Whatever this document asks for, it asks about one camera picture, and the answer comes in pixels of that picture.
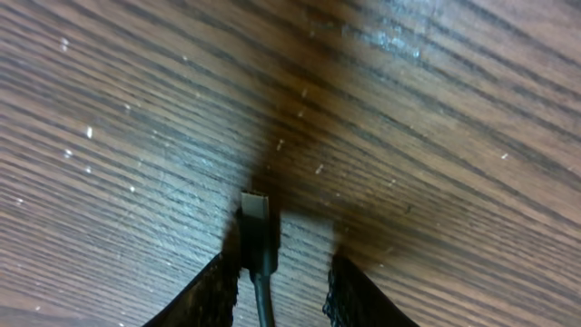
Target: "wooden table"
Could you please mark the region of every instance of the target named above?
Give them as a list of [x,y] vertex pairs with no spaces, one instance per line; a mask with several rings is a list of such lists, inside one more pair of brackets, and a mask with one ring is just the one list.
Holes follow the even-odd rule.
[[[423,326],[581,325],[575,0],[0,1],[0,326],[141,326],[284,212],[279,326],[335,248]],[[236,326],[256,326],[240,280]]]

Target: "wood grain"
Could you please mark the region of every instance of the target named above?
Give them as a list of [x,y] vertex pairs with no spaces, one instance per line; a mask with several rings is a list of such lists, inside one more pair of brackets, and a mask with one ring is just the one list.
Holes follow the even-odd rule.
[[141,326],[251,183],[284,209],[279,326],[329,325],[337,246],[421,325],[581,325],[578,1],[2,0],[0,21],[0,326]]

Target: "glossy wood finish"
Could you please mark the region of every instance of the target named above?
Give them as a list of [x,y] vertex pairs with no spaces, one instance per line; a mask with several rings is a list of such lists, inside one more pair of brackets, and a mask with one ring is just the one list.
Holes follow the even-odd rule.
[[[251,179],[285,210],[279,326],[329,325],[340,245],[424,326],[581,325],[578,1],[2,0],[0,19],[0,326],[141,326]],[[234,325],[256,326],[240,287]]]

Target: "black wire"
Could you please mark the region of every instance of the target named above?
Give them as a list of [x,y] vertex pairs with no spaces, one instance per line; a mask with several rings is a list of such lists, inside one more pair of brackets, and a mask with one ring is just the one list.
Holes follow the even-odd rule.
[[271,301],[271,277],[256,274],[253,281],[258,320],[261,322],[261,327],[274,327]]

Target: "black connector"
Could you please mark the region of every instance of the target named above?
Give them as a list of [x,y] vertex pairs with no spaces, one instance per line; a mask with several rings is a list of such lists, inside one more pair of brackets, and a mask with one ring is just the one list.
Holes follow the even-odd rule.
[[271,214],[269,199],[264,194],[242,193],[238,211],[240,226],[241,265],[250,272],[256,293],[261,327],[273,327],[271,274],[278,268],[278,231]]

